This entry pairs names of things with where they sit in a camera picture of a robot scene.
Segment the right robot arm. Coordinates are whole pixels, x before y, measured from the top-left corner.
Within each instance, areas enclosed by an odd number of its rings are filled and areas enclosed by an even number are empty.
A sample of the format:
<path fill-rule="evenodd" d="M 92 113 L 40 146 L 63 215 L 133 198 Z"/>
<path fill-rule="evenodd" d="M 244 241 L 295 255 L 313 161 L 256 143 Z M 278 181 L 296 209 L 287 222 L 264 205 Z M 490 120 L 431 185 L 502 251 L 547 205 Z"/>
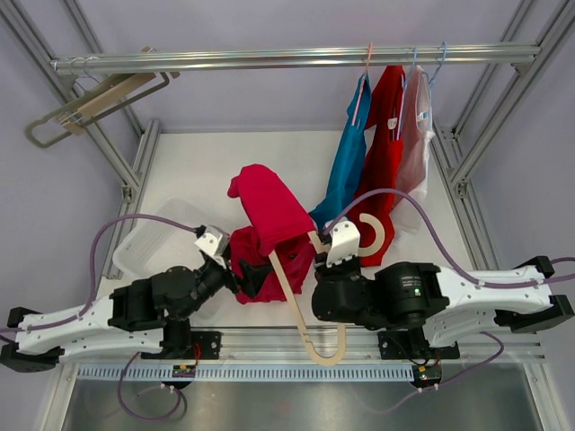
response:
<path fill-rule="evenodd" d="M 553 274 L 545 256 L 510 270 L 465 275 L 432 263 L 402 261 L 371 277 L 353 259 L 318 268 L 312 310 L 320 321 L 408 330 L 408 349 L 427 356 L 482 331 L 506 327 L 536 333 L 573 318 L 567 296 L 551 291 Z"/>

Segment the light blue hanger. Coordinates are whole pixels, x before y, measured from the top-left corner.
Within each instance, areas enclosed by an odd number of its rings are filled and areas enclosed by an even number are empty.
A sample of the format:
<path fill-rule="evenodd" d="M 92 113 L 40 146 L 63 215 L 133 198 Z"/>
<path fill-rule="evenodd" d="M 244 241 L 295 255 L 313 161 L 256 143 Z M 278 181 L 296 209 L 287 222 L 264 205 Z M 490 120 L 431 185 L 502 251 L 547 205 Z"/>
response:
<path fill-rule="evenodd" d="M 397 129 L 396 129 L 396 139 L 397 140 L 400 140 L 401 134 L 402 134 L 405 102 L 407 100 L 407 92 L 408 92 L 409 83 L 411 80 L 411 75 L 415 69 L 415 66 L 417 65 L 417 56 L 418 56 L 418 47 L 415 46 L 412 50 L 411 64 L 407 68 L 404 69 L 405 77 L 402 81 L 402 99 L 401 99 L 400 110 L 399 110 L 399 114 L 398 114 L 398 125 L 397 125 Z"/>

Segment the red t shirt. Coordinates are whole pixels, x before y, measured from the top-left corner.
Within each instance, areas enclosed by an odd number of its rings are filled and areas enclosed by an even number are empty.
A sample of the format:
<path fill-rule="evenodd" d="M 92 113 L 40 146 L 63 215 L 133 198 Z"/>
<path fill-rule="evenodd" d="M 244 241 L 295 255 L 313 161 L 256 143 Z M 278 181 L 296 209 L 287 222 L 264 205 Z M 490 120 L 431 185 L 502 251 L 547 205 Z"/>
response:
<path fill-rule="evenodd" d="M 393 189 L 403 156 L 403 141 L 397 136 L 399 117 L 403 106 L 402 66 L 387 66 L 372 92 L 372 101 L 365 129 L 375 130 L 372 145 L 364 162 L 356 195 L 359 197 L 374 189 Z M 394 195 L 379 194 L 367 198 L 349 211 L 349 218 L 360 231 L 360 245 L 367 247 L 375 239 L 375 231 L 368 224 L 359 221 L 359 216 L 368 214 L 381 222 L 385 239 L 382 247 L 374 254 L 360 259 L 364 268 L 378 267 L 389 249 L 395 229 L 391 219 Z"/>

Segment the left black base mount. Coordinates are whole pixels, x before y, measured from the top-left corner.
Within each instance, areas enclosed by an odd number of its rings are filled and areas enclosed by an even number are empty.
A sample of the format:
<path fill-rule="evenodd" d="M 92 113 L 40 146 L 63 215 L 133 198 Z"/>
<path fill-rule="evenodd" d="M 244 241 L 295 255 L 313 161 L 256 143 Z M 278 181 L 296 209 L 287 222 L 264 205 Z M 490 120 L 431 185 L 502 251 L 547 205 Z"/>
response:
<path fill-rule="evenodd" d="M 222 333 L 219 331 L 184 331 L 164 335 L 159 353 L 141 353 L 145 360 L 216 360 L 219 359 Z"/>

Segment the aluminium hanging rail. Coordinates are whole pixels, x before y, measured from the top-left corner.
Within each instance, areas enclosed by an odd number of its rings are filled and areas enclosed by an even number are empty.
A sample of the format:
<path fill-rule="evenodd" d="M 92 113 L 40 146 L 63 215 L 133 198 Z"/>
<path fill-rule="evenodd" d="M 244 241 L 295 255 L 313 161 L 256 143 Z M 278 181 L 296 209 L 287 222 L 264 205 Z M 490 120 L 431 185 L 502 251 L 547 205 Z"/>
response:
<path fill-rule="evenodd" d="M 50 61 L 59 75 L 106 75 L 195 70 L 299 67 L 364 67 L 424 64 L 531 63 L 541 52 L 535 43 L 497 42 L 471 45 L 419 45 L 374 48 L 290 48 L 245 51 L 86 54 Z"/>

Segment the blue t shirt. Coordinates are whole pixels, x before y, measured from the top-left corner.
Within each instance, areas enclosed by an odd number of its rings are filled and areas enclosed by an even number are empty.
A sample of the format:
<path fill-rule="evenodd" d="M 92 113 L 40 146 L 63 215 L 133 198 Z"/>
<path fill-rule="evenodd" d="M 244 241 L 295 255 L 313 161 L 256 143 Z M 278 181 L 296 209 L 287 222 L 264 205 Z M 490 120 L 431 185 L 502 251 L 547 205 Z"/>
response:
<path fill-rule="evenodd" d="M 332 164 L 325 197 L 310 212 L 311 218 L 320 229 L 324 228 L 354 199 L 358 189 L 367 153 L 364 131 L 372 101 L 370 82 L 367 77 L 358 112 L 358 128 L 354 128 L 351 121 L 360 79 L 361 77 L 358 79 L 356 91 L 347 109 L 348 119 Z"/>

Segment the right aluminium frame post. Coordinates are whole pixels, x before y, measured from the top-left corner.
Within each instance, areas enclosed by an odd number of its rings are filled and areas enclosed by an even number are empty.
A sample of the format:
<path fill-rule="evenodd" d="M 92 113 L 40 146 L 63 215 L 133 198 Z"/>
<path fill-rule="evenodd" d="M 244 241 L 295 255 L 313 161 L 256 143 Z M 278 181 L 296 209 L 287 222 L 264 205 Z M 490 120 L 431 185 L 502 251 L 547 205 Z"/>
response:
<path fill-rule="evenodd" d="M 528 94 L 535 89 L 539 79 L 573 34 L 574 3 L 560 1 L 535 39 L 534 55 L 526 61 L 509 63 L 513 69 L 510 80 L 493 103 L 477 136 L 470 136 L 468 129 L 494 88 L 502 70 L 499 64 L 489 64 L 483 69 L 452 127 L 439 124 L 434 126 L 436 137 L 431 144 L 432 154 L 474 268 L 497 268 L 499 260 L 474 190 L 472 174 L 489 145 L 509 123 L 522 102 L 526 101 Z"/>

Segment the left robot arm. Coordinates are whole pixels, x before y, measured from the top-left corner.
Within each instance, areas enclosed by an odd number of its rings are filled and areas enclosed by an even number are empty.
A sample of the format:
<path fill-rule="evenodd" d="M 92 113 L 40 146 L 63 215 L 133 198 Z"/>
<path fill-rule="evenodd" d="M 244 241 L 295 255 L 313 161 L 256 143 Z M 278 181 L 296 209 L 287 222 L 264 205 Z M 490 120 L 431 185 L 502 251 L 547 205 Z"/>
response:
<path fill-rule="evenodd" d="M 226 288 L 256 296 L 272 268 L 240 265 L 236 275 L 211 258 L 200 268 L 176 266 L 115 289 L 88 308 L 41 314 L 14 307 L 6 326 L 14 341 L 2 346 L 1 363 L 16 373 L 37 373 L 82 359 L 139 356 L 147 360 L 216 359 L 214 332 L 203 336 L 190 317 Z"/>

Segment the white t shirt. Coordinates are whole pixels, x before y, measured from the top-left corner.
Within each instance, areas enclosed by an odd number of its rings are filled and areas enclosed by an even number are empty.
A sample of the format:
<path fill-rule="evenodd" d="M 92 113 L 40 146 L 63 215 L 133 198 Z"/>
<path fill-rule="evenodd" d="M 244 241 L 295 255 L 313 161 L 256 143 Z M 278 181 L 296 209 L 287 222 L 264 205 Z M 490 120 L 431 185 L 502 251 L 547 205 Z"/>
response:
<path fill-rule="evenodd" d="M 435 135 L 431 93 L 428 76 L 422 67 L 411 67 L 408 76 L 402 104 L 402 160 L 395 187 L 423 207 L 429 188 L 429 144 Z"/>

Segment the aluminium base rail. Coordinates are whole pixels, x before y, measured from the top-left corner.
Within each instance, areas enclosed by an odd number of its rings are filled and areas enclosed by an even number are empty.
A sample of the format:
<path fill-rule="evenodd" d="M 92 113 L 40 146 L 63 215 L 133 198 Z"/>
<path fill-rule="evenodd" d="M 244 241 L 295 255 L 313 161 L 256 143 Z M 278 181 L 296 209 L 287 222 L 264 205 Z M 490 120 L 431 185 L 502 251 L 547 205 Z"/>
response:
<path fill-rule="evenodd" d="M 238 362 L 309 362 L 311 360 L 305 344 L 295 328 L 289 327 L 250 327 L 250 328 L 196 328 L 193 331 L 219 331 L 222 333 L 219 359 L 202 361 L 238 361 Z M 515 335 L 508 331 L 492 330 L 491 334 L 504 345 L 499 360 L 502 362 L 542 363 L 545 360 L 544 349 L 535 334 Z M 457 342 L 460 358 L 441 359 L 448 361 L 479 362 L 498 350 L 496 341 L 482 334 L 459 339 Z M 117 334 L 95 336 L 74 340 L 66 348 L 65 360 L 91 362 L 98 360 L 123 359 L 136 350 L 145 351 L 142 335 Z M 380 357 L 376 331 L 347 328 L 345 356 L 343 363 L 375 362 Z M 407 361 L 384 360 L 389 362 Z"/>

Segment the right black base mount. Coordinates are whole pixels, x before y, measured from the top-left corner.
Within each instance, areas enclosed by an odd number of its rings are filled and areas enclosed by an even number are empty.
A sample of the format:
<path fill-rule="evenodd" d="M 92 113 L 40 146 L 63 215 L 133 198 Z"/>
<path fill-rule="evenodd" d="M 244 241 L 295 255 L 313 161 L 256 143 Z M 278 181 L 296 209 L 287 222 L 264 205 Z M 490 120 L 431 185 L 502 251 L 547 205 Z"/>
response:
<path fill-rule="evenodd" d="M 377 332 L 380 357 L 384 360 L 411 360 L 419 361 L 435 359 L 459 359 L 460 351 L 457 343 L 447 347 L 432 347 L 423 338 L 421 330 Z"/>

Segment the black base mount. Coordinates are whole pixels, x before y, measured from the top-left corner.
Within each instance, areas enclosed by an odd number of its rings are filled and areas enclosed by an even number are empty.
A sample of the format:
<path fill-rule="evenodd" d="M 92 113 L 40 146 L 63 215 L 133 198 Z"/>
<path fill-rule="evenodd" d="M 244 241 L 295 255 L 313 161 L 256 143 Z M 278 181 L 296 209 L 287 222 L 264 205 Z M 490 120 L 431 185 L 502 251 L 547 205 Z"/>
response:
<path fill-rule="evenodd" d="M 145 360 L 216 360 L 219 359 L 222 333 L 219 331 L 184 331 L 164 335 L 159 353 L 141 353 Z"/>
<path fill-rule="evenodd" d="M 432 347 L 423 338 L 421 330 L 377 332 L 380 357 L 384 360 L 411 360 L 419 361 L 435 359 L 459 359 L 460 351 L 457 343 L 447 347 Z"/>

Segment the magenta t shirt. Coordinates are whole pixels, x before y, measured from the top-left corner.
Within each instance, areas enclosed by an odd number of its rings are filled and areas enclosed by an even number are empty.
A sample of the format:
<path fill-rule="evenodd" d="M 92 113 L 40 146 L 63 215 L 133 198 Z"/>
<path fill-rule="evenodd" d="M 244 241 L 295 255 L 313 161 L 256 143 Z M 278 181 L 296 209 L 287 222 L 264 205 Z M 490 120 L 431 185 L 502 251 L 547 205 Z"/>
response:
<path fill-rule="evenodd" d="M 269 167 L 251 164 L 231 179 L 227 196 L 240 200 L 250 221 L 231 234 L 233 272 L 245 281 L 253 269 L 270 269 L 275 251 L 292 292 L 301 294 L 314 261 L 308 234 L 315 227 L 288 186 Z"/>

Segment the beige empty hanger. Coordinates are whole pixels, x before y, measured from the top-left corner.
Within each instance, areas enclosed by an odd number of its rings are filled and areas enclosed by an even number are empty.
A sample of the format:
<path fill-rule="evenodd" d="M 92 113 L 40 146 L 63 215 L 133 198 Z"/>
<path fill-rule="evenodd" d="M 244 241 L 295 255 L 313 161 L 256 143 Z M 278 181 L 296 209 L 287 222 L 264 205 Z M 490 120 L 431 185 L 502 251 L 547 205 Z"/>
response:
<path fill-rule="evenodd" d="M 78 102 L 68 103 L 55 115 L 55 121 L 64 129 L 57 141 L 81 136 L 89 125 L 163 89 L 180 75 L 180 72 L 110 75 L 92 90 L 84 92 Z"/>

